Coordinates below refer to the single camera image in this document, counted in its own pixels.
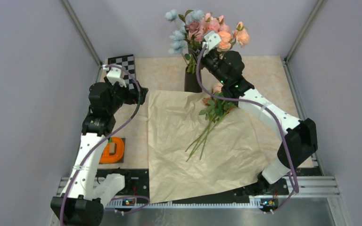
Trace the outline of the small pink flower bunch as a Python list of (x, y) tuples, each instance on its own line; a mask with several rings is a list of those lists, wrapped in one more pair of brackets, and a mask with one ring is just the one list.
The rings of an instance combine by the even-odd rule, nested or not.
[(186, 162), (188, 162), (192, 158), (192, 156), (196, 153), (198, 149), (201, 150), (199, 159), (202, 159), (209, 134), (220, 122), (223, 121), (225, 116), (227, 116), (232, 110), (237, 108), (237, 106), (231, 101), (221, 100), (215, 97), (205, 97), (202, 101), (205, 105), (205, 108), (201, 110), (198, 115), (204, 115), (205, 120), (208, 122), (208, 124), (206, 125), (202, 133), (185, 150), (185, 152), (187, 152), (190, 148), (192, 148), (188, 158), (186, 159)]

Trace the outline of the orange paper bouquet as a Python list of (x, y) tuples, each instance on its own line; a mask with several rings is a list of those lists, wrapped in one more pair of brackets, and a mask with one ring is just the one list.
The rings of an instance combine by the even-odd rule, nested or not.
[[(156, 90), (148, 98), (148, 168), (181, 163), (191, 152), (187, 147), (208, 122), (199, 112), (205, 108), (203, 93)], [(202, 159), (200, 149), (187, 162), (268, 162), (260, 149), (250, 115), (232, 110), (209, 134)]]

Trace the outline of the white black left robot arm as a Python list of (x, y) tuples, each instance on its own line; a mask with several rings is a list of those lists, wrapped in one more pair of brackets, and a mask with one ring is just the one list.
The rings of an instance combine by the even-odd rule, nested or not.
[(100, 158), (109, 139), (136, 116), (145, 101), (142, 87), (125, 67), (102, 65), (107, 71), (103, 82), (89, 88), (89, 112), (82, 123), (79, 151), (69, 180), (50, 207), (61, 226), (98, 226), (105, 207), (115, 195), (128, 194), (132, 181), (111, 173), (94, 186)]

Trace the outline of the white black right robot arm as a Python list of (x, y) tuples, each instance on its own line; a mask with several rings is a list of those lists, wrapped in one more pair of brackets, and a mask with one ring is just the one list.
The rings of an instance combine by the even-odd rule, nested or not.
[(202, 46), (194, 50), (197, 68), (206, 68), (221, 84), (221, 100), (230, 101), (255, 116), (272, 129), (281, 140), (275, 160), (259, 173), (257, 187), (270, 194), (284, 175), (296, 176), (296, 168), (318, 149), (316, 124), (310, 118), (299, 119), (266, 99), (242, 75), (245, 65), (236, 51), (223, 56), (217, 51), (220, 35), (214, 31), (204, 35)]

